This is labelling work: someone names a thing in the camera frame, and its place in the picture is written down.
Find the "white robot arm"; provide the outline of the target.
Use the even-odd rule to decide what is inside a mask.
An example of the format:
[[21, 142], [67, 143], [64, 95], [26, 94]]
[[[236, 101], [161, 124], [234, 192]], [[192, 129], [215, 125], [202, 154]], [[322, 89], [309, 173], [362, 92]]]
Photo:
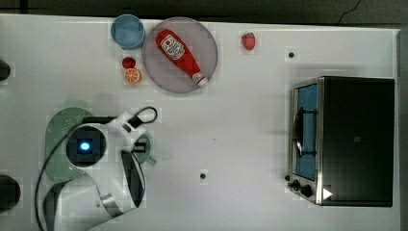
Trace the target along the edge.
[[42, 203], [46, 231], [89, 231], [141, 205], [146, 183], [132, 151], [146, 133], [145, 123], [125, 112], [67, 133], [63, 154], [85, 174], [49, 190]]

